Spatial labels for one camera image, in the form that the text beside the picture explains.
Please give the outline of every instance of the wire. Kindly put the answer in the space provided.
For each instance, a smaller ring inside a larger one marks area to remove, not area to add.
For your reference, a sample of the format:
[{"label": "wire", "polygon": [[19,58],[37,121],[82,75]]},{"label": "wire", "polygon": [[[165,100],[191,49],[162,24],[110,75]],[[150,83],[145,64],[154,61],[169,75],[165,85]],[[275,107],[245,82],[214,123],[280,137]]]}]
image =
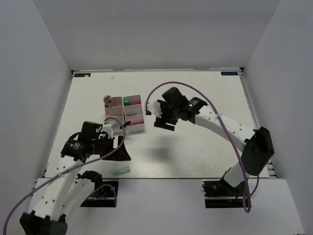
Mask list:
[{"label": "wire", "polygon": [[111,154],[115,153],[115,152],[124,144],[125,137],[126,137],[126,132],[125,132],[124,126],[123,126],[122,123],[121,123],[118,119],[116,119],[116,118],[108,117],[108,118],[105,119],[105,121],[108,120],[108,119],[115,120],[120,126],[123,127],[123,140],[122,140],[122,142],[117,146],[117,148],[113,149],[110,153],[108,153],[108,154],[106,154],[106,155],[104,155],[104,156],[102,156],[102,157],[100,157],[100,158],[98,158],[98,159],[94,159],[94,160],[89,161],[89,162],[87,162],[87,163],[83,163],[83,164],[80,164],[80,165],[77,165],[77,166],[70,167],[69,169],[66,169],[65,171],[62,171],[60,174],[58,174],[58,175],[52,177],[51,179],[49,179],[48,181],[44,182],[44,183],[43,183],[42,185],[40,185],[39,187],[37,187],[37,188],[35,188],[34,190],[32,190],[29,194],[27,194],[25,197],[23,197],[23,198],[12,208],[12,210],[10,211],[10,213],[9,213],[9,215],[7,216],[7,218],[6,218],[6,220],[5,220],[5,223],[4,223],[4,225],[3,225],[3,231],[2,231],[2,232],[3,232],[3,235],[6,235],[6,228],[7,228],[7,226],[8,226],[9,220],[10,220],[10,218],[11,218],[13,212],[14,212],[14,211],[17,209],[17,207],[19,207],[20,204],[22,204],[28,197],[30,197],[32,194],[34,194],[35,192],[37,192],[38,190],[40,190],[41,188],[43,188],[43,187],[46,186],[47,184],[52,183],[53,181],[55,181],[56,179],[58,179],[58,178],[61,177],[62,175],[65,175],[65,174],[69,173],[69,172],[72,171],[72,170],[75,170],[75,169],[77,169],[77,168],[83,167],[83,166],[85,166],[85,165],[89,165],[89,164],[91,164],[91,163],[97,162],[97,161],[99,161],[99,160],[102,160],[102,159],[104,159],[104,158],[110,156]]},{"label": "wire", "polygon": [[252,191],[252,193],[250,194],[250,197],[255,193],[256,189],[258,188],[259,186],[259,181],[260,181],[260,176],[258,175],[257,178],[256,178],[256,185],[254,187],[254,190]]},{"label": "wire", "polygon": [[109,185],[109,184],[104,184],[104,185],[101,185],[99,186],[98,188],[96,188],[91,194],[89,194],[89,196],[85,199],[85,201],[90,198],[95,192],[97,192],[99,189],[102,189],[103,187],[105,186],[109,186],[111,188],[111,190],[113,191],[113,194],[114,194],[114,203],[115,203],[115,207],[116,207],[116,201],[117,201],[117,198],[116,198],[116,192],[115,192],[115,187],[113,187],[112,185]]},{"label": "wire", "polygon": [[146,100],[146,105],[145,105],[145,108],[146,108],[146,111],[148,111],[148,101],[149,101],[149,98],[150,96],[152,95],[153,92],[155,92],[158,88],[164,86],[164,85],[167,85],[167,84],[180,84],[180,85],[183,85],[183,86],[186,86],[186,87],[189,87],[191,89],[193,89],[194,91],[196,91],[197,93],[199,93],[209,104],[210,106],[212,107],[214,113],[217,115],[217,119],[220,121],[221,123],[221,126],[223,128],[223,130],[225,131],[225,134],[227,135],[228,139],[229,139],[229,142],[231,143],[231,145],[233,146],[234,150],[235,150],[235,153],[236,153],[236,156],[238,158],[238,162],[239,162],[239,165],[240,165],[240,168],[241,168],[241,171],[243,173],[243,177],[244,177],[244,182],[245,182],[245,189],[244,189],[244,194],[243,194],[243,206],[244,206],[244,210],[245,212],[249,213],[250,210],[251,210],[251,197],[250,197],[250,190],[249,190],[249,186],[248,186],[248,178],[246,176],[246,171],[245,171],[245,167],[244,167],[244,164],[243,164],[243,161],[241,160],[241,157],[240,157],[240,154],[238,152],[238,149],[236,147],[236,144],[233,140],[233,138],[231,137],[230,133],[227,131],[226,129],[226,126],[222,120],[222,118],[220,117],[220,114],[219,112],[217,111],[217,109],[215,108],[214,104],[209,100],[208,97],[206,97],[202,92],[200,92],[198,89],[194,88],[193,86],[190,86],[186,83],[183,83],[183,82],[177,82],[177,81],[170,81],[170,82],[164,82],[160,85],[158,85],[157,87],[155,87],[148,95],[147,97],[147,100]]}]

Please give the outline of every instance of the red object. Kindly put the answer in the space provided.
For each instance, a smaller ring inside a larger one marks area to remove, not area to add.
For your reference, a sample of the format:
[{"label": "red object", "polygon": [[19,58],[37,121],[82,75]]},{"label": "red object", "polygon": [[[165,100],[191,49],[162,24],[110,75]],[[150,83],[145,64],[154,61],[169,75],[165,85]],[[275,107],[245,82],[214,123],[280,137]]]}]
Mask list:
[{"label": "red object", "polygon": [[136,123],[131,123],[129,126],[135,126],[135,125],[140,125],[143,124],[144,122],[136,122]]}]

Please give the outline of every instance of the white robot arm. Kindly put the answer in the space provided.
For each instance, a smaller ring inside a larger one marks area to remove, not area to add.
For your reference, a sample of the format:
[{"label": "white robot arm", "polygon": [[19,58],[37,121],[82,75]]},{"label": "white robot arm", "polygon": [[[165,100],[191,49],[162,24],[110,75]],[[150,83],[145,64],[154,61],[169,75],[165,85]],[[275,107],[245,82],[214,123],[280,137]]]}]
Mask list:
[{"label": "white robot arm", "polygon": [[[182,119],[207,128],[229,141],[218,116],[205,101],[197,97],[188,100],[176,87],[166,91],[162,97],[165,101],[157,100],[147,105],[146,115],[154,114],[156,116],[155,127],[174,131],[174,125],[178,119]],[[250,175],[259,175],[274,154],[269,131],[264,127],[254,130],[224,115],[219,115],[219,117],[223,120],[237,149],[242,152],[241,160],[247,178]],[[242,168],[239,163],[236,163],[225,173],[218,185],[212,185],[209,191],[215,196],[227,196],[225,192],[230,194],[243,181]]]},{"label": "white robot arm", "polygon": [[[26,235],[65,235],[66,220],[96,188],[103,185],[102,175],[95,171],[78,174],[82,164],[93,154],[104,156],[113,151],[113,130],[119,127],[114,122],[104,125],[85,121],[80,133],[75,133],[66,142],[56,168],[59,178],[48,184],[47,189],[31,213],[23,213],[20,223]],[[125,145],[105,160],[130,161]],[[77,185],[69,192],[76,176]]]}]

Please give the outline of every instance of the purple cable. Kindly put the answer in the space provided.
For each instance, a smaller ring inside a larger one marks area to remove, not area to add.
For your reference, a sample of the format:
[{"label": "purple cable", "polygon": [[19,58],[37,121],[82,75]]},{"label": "purple cable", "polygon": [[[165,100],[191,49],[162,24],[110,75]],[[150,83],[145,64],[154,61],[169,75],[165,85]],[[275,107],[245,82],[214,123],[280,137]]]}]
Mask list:
[{"label": "purple cable", "polygon": [[88,164],[91,164],[91,163],[94,163],[94,162],[97,162],[99,160],[102,160],[108,156],[110,156],[111,154],[115,153],[124,143],[125,141],[125,136],[126,136],[126,132],[125,132],[125,127],[121,124],[121,122],[119,120],[117,120],[116,118],[111,118],[111,117],[108,117],[106,118],[104,121],[107,121],[108,119],[112,119],[112,120],[115,120],[122,128],[123,128],[123,140],[122,142],[117,146],[116,149],[112,150],[110,153],[102,156],[101,158],[98,158],[98,159],[94,159],[90,162],[87,162],[87,163],[83,163],[83,164],[80,164],[80,165],[77,165],[77,166],[73,166],[65,171],[62,171],[60,174],[52,177],[51,179],[49,179],[48,181],[44,182],[42,185],[40,185],[39,187],[35,188],[34,190],[32,190],[29,194],[27,194],[25,197],[23,197],[14,207],[13,209],[10,211],[9,215],[7,216],[6,220],[5,220],[5,223],[4,223],[4,226],[3,226],[3,235],[6,235],[6,228],[8,226],[8,223],[9,223],[9,220],[13,214],[13,212],[17,209],[17,207],[19,207],[20,204],[23,203],[23,201],[25,201],[28,197],[30,197],[32,194],[34,194],[35,192],[37,192],[38,190],[40,190],[42,187],[46,186],[47,184],[50,184],[51,182],[55,181],[56,179],[58,179],[61,175],[65,175],[67,173],[69,173],[70,171],[72,170],[75,170],[79,167],[82,167],[82,166],[85,166],[85,165],[88,165]]},{"label": "purple cable", "polygon": [[109,185],[109,184],[104,184],[104,185],[101,185],[99,186],[97,189],[95,189],[91,194],[89,194],[89,196],[85,199],[85,201],[91,197],[95,192],[97,192],[99,189],[105,187],[105,186],[109,186],[111,188],[111,190],[113,191],[114,193],[114,203],[115,203],[115,207],[116,207],[116,192],[115,192],[115,188],[112,186],[112,185]]},{"label": "purple cable", "polygon": [[252,197],[252,195],[255,193],[256,189],[258,188],[259,186],[259,181],[260,181],[260,176],[258,175],[257,178],[256,178],[256,185],[254,187],[254,190],[252,191],[252,193],[250,194],[250,197]]},{"label": "purple cable", "polygon": [[248,178],[246,176],[246,171],[245,171],[245,167],[244,167],[244,164],[243,164],[243,161],[241,160],[240,158],[240,154],[238,152],[238,149],[236,147],[236,144],[233,140],[233,138],[231,137],[231,135],[229,134],[229,132],[227,131],[226,129],[226,126],[223,122],[223,120],[221,119],[220,117],[220,114],[219,112],[217,111],[217,109],[215,108],[214,104],[209,100],[209,98],[207,98],[202,92],[200,92],[198,89],[194,88],[193,86],[190,86],[186,83],[183,83],[183,82],[176,82],[176,81],[171,81],[171,82],[164,82],[160,85],[158,85],[157,87],[155,87],[148,95],[147,97],[147,100],[146,100],[146,111],[148,110],[148,101],[149,101],[149,98],[150,96],[152,95],[153,92],[155,92],[158,88],[160,88],[161,86],[164,86],[164,85],[167,85],[167,84],[180,84],[180,85],[183,85],[183,86],[186,86],[186,87],[189,87],[191,89],[193,89],[194,91],[196,91],[197,93],[199,93],[209,104],[210,106],[212,107],[213,111],[215,112],[215,114],[217,115],[217,119],[220,121],[221,123],[221,126],[223,128],[223,130],[225,131],[228,139],[229,139],[229,142],[231,143],[231,145],[233,146],[234,150],[235,150],[235,153],[236,153],[236,156],[238,158],[238,162],[239,162],[239,165],[240,165],[240,168],[242,170],[242,173],[243,173],[243,176],[244,176],[244,180],[245,180],[245,190],[244,190],[244,194],[243,194],[243,206],[244,206],[244,210],[245,212],[249,213],[250,210],[251,210],[251,196],[250,196],[250,190],[249,190],[249,186],[248,186]]}]

